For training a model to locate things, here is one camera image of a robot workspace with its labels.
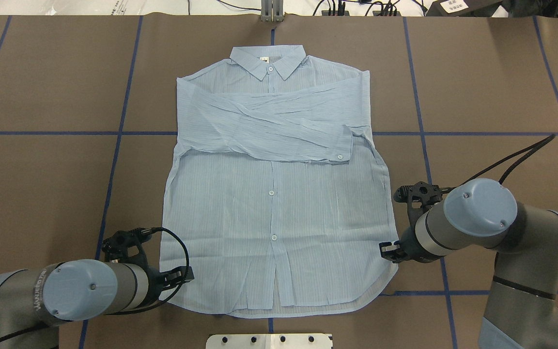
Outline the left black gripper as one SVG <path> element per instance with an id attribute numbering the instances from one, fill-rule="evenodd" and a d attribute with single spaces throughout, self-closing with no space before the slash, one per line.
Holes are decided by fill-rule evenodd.
<path id="1" fill-rule="evenodd" d="M 148 280 L 148 291 L 144 302 L 156 302 L 164 289 L 174 289 L 194 280 L 192 267 L 181 266 L 160 272 L 157 268 L 144 269 Z"/>

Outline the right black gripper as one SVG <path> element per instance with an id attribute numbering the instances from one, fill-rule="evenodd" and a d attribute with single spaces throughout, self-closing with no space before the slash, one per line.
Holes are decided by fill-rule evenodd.
<path id="1" fill-rule="evenodd" d="M 425 263 L 423 260 L 425 250 L 419 243 L 415 231 L 410 227 L 403 232 L 400 240 L 380 242 L 379 251 L 381 257 L 390 262 Z"/>

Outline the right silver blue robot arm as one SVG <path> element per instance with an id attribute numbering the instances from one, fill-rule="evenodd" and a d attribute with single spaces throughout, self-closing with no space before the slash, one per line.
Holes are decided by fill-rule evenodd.
<path id="1" fill-rule="evenodd" d="M 472 245 L 496 252 L 481 349 L 558 349 L 558 212 L 517 201 L 498 181 L 402 186 L 409 228 L 383 241 L 385 260 L 430 263 Z"/>

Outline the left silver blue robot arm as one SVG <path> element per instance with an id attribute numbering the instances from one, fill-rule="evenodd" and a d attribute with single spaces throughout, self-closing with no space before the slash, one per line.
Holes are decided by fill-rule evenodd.
<path id="1" fill-rule="evenodd" d="M 159 272 L 88 259 L 2 273 L 0 349 L 57 349 L 60 326 L 150 311 L 193 279 L 188 265 Z"/>

